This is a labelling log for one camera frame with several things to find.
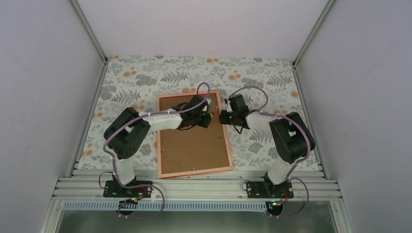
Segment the robotic arm base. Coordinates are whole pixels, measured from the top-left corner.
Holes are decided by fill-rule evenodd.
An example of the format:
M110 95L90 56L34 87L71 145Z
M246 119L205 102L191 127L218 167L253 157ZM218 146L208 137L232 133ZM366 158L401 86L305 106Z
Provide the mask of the robotic arm base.
M292 183L284 181L273 184L266 173L261 182L246 182L247 197L250 199L284 199L285 193L289 199L293 198Z
M150 198L152 191L151 190L144 190L142 188L137 189L126 189L120 186L119 182L116 180L115 176L112 175L113 180L106 181L104 185L104 192L103 197L105 198ZM153 184L152 181L137 181L134 178L131 182L127 184L127 186L134 186L140 184Z

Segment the metal floor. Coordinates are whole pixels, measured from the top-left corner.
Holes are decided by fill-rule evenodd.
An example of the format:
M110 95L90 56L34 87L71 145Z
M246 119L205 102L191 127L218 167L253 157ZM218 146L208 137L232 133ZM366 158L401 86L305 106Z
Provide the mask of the metal floor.
M302 208L302 202L285 204L285 214ZM135 212L149 216L154 212ZM334 233L337 232L328 201L311 201L299 217L270 219L256 212L163 212L150 220L117 217L114 211L63 211L61 233Z

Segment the black cable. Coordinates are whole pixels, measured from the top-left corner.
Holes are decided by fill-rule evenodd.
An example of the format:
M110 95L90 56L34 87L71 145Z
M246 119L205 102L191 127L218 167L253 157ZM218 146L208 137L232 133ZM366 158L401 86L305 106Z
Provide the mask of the black cable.
M240 129L240 131L238 130L238 128L236 128L236 125L235 125L235 124L233 124L233 128L235 128L235 130L236 130L236 132L238 132L238 134L241 134L241 133L242 133L243 126L242 126L242 128Z
M102 175L105 174L105 173L112 173L112 174L113 174L113 172L111 172L111 171L105 171L105 172L103 172L102 174L100 174L100 176L99 176L99 186L100 186L100 188L102 188L102 189L104 189L104 190L106 190L106 188L103 188L102 185L100 184L100 177L102 177Z
M193 128L193 127L195 127L194 125L192 125L192 127L189 127L189 128L186 128L186 129L179 129L180 131L183 131L183 130L190 130L191 128Z
M243 185L244 185L245 182L250 182L250 181L244 181L244 182L242 183L242 189L247 192L247 189L244 189L244 188L243 188Z

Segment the metal bar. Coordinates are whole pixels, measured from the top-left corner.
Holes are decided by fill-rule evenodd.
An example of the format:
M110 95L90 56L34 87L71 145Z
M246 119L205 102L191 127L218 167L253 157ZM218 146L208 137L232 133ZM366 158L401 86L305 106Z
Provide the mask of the metal bar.
M104 171L113 171L113 170L103 170L103 169L76 169L73 171L73 176L98 176ZM234 177L256 177L261 178L265 175L267 171L227 171L227 172L217 172L217 173L208 173L208 174L200 174L200 175L193 175L193 176L184 176L184 177L176 177L174 179L187 179L187 178L234 178ZM154 177L157 179L157 171L156 170L135 170L135 174L138 177ZM292 173L292 177L313 177L313 178L323 178L325 175L321 171L294 171Z
M93 113L94 113L94 109L96 108L97 100L100 95L100 90L102 89L102 84L103 84L104 76L106 75L106 71L107 71L107 64L103 66L102 72L100 74L99 82L97 83L96 90L94 91L93 100L91 102L89 112L87 114L86 123L85 123L85 126L83 127L82 137L80 138L79 144L77 145L77 151L75 153L76 157L73 159L74 161L72 165L66 171L67 177L71 176L73 170L75 169L76 164L79 163L78 160L80 159L80 156L82 155L83 147L85 146L85 142L87 138L87 133L88 133L88 130L91 124L91 120L93 118Z
M98 185L99 174L102 170L78 170L78 175L71 178L59 178L53 193L54 199L70 200L107 200L103 198L103 190ZM154 185L162 190L167 200L219 200L219 201L251 201L243 190L242 183L245 180L260 181L264 172L222 172L209 177L204 175L190 178L158 179L156 171L137 171L138 180L151 180ZM321 172L298 173L307 184L310 192L310 200L341 200L337 181L325 180ZM101 177L101 182L112 179L110 175ZM292 181L294 198L291 200L305 200L306 190L304 186ZM159 193L152 191L150 200L161 200ZM260 201L272 201L277 199L264 199Z
M233 182L221 182L217 183L216 181L212 182L186 182L186 183L174 183L174 182L162 182L161 185L164 189L174 189L178 186L179 189L205 189L208 185L213 185L215 189L235 189L238 190L241 187L240 181ZM300 182L293 182L292 185L294 189L304 189L303 184ZM334 189L339 190L337 183L308 183L309 189ZM56 188L100 188L97 181L92 182L58 182Z
M77 16L79 17L84 29L86 30L87 35L89 36L96 52L99 54L101 60L104 64L107 63L106 56L103 52L102 47L99 44L99 41L96 38L96 35L93 33L88 21L86 20L85 14L83 13L82 9L80 8L79 3L77 0L70 0L71 5L73 6L74 11L76 12Z
M63 200L51 200L40 227L40 233L55 233L64 207Z
M299 80L299 75L298 75L297 70L295 68L293 69L293 75L295 77L296 87L297 87L297 90L299 92L299 98L300 98L300 101L302 103L302 109L303 109L303 113L305 114L306 124L308 126L308 130L312 134L313 139L315 140L315 142L317 142L316 134L313 130L312 121L310 120L310 114L309 114L308 106L306 105L305 95L304 95L303 90L302 90L302 85L301 85L300 80ZM329 173L328 167L326 165L326 162L322 159L322 154L320 153L320 150L319 150L319 144L316 145L314 151L315 151L316 160L321 163L320 166L322 167L322 172L325 174L324 175L325 178L328 179L330 177L330 173Z
M312 30L309 33L309 36L306 38L306 41L304 42L302 48L300 49L295 61L294 65L297 66L299 64L300 60L302 59L303 55L306 52L306 49L308 48L309 44L312 42L313 37L316 35L318 32L320 26L322 25L323 21L325 20L327 14L330 12L330 9L332 8L333 4L335 3L336 0L328 0L325 7L323 8L322 13L318 17L318 20L316 21L315 25L313 26Z
M343 200L331 200L330 206L332 208L333 218L335 219L337 232L353 233L352 225L350 224L349 216L347 214Z

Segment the black mounting plate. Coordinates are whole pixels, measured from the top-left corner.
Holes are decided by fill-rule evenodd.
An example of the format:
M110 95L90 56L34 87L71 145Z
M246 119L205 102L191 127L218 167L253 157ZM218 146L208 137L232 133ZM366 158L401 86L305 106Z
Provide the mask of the black mounting plate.
M293 189L292 191L289 191L289 189L292 188L292 183L284 182L284 184L285 184L284 187L282 187L279 190L279 192L269 194L262 181L247 181L246 182L247 198L250 198L250 199L262 199L262 198L284 199L285 195L283 194L282 190L286 191L289 199L293 198Z
M127 184L127 186L135 186L135 185L141 185L141 184L153 184L152 181L132 181ZM144 195L144 198L150 198L150 195L152 194L152 190L147 190L146 187L146 194ZM127 189L127 188L122 188L119 183L114 180L114 181L106 181L105 184L105 190L103 192L103 197L105 198L137 198L142 196L142 189L137 188L137 189Z

